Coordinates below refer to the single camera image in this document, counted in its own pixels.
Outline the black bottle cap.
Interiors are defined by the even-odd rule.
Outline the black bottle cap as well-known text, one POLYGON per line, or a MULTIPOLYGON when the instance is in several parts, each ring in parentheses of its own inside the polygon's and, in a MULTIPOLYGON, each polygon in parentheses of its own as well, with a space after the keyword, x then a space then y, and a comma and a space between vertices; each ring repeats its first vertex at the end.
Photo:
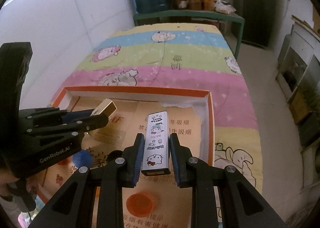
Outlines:
POLYGON ((111 153, 108 154, 107 156, 107 163, 117 159, 117 158, 121 158, 122 156, 122 153, 123 151, 120 151, 120 150, 115 150, 115 151, 112 151, 111 153))

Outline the white cartoon slim box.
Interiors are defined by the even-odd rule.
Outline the white cartoon slim box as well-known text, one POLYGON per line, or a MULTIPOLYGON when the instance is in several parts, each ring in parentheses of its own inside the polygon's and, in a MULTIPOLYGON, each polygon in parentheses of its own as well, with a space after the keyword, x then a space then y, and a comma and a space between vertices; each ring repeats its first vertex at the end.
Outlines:
POLYGON ((169 169, 168 113, 160 111, 148 115, 141 172, 145 176, 167 175, 169 169))

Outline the blue bottle cap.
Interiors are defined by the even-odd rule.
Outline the blue bottle cap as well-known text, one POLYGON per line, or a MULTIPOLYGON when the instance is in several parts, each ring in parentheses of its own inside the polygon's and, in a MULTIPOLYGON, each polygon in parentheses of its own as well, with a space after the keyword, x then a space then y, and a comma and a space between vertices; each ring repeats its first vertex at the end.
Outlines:
POLYGON ((91 168, 91 166, 93 165, 91 153, 84 149, 73 155, 72 162, 73 165, 77 168, 80 168, 82 166, 91 168))

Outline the gold slim box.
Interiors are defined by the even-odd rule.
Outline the gold slim box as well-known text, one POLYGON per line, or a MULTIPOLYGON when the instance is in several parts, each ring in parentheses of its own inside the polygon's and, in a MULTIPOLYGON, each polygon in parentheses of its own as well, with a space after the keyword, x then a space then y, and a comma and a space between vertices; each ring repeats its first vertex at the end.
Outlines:
POLYGON ((95 136, 99 129, 107 126, 109 117, 117 110, 117 107, 109 98, 104 99, 91 113, 90 117, 94 117, 94 129, 87 127, 90 136, 95 136))

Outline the dark orange bottle cap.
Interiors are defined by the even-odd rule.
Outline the dark orange bottle cap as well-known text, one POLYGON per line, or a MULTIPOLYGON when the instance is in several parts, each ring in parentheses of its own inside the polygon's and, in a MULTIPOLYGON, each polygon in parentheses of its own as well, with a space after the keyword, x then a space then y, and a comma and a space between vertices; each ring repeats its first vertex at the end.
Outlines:
POLYGON ((133 216, 144 218, 153 212, 155 200, 148 193, 135 193, 128 197, 126 208, 133 216))

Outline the shallow orange-rimmed cardboard tray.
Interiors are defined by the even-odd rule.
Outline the shallow orange-rimmed cardboard tray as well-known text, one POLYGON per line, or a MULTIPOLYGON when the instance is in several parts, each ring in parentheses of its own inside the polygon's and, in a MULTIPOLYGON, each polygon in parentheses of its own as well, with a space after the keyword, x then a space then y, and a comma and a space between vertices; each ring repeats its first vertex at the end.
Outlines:
MULTIPOLYGON (((214 115, 212 94, 206 90, 158 87, 71 87, 91 92, 137 93, 147 99, 151 95, 204 98, 207 101, 208 152, 206 162, 213 163, 214 115)), ((32 221, 30 227, 91 227, 95 193, 100 188, 97 227, 124 227, 123 188, 134 188, 143 163, 145 136, 138 133, 132 146, 121 157, 101 168, 90 170, 82 166, 53 195, 32 221)))

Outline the colourful cartoon quilt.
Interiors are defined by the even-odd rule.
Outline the colourful cartoon quilt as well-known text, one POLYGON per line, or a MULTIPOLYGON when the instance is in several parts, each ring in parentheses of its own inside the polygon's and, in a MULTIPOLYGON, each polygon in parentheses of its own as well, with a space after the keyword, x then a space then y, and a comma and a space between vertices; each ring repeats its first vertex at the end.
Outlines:
POLYGON ((214 165, 235 166, 262 191, 260 136, 249 89, 216 26, 166 23, 118 31, 62 83, 62 87, 89 85, 210 91, 216 126, 214 165))

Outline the green metal table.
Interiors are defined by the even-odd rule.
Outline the green metal table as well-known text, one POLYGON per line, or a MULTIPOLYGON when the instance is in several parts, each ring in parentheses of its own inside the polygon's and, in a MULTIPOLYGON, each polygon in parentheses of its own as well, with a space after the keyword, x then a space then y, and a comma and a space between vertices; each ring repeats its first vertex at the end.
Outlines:
POLYGON ((239 32, 237 35, 236 48, 233 53, 235 59, 238 59, 240 46, 242 42, 242 35, 244 31, 245 19, 235 13, 232 14, 224 14, 214 11, 196 11, 196 10, 166 10, 154 13, 146 13, 146 14, 135 14, 133 16, 133 21, 135 26, 140 25, 141 20, 145 19, 157 19, 157 18, 165 18, 165 17, 191 17, 191 18, 204 18, 204 19, 214 19, 221 21, 230 21, 233 23, 239 24, 239 32))

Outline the white kitchen counter cabinet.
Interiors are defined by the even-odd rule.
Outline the white kitchen counter cabinet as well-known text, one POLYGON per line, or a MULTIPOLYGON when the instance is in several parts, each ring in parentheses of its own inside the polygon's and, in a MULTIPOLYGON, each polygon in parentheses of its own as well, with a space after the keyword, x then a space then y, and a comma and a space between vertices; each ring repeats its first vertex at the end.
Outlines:
POLYGON ((319 139, 319 35, 305 21, 292 16, 291 33, 278 57, 276 80, 298 128, 300 144, 319 139))

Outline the black refrigerator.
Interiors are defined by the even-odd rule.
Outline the black refrigerator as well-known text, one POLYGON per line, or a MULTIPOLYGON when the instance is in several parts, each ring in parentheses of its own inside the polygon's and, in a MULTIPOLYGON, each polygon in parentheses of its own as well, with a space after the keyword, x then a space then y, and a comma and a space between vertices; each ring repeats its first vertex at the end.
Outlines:
POLYGON ((236 14, 245 20, 242 41, 268 47, 276 14, 276 0, 233 0, 236 14))

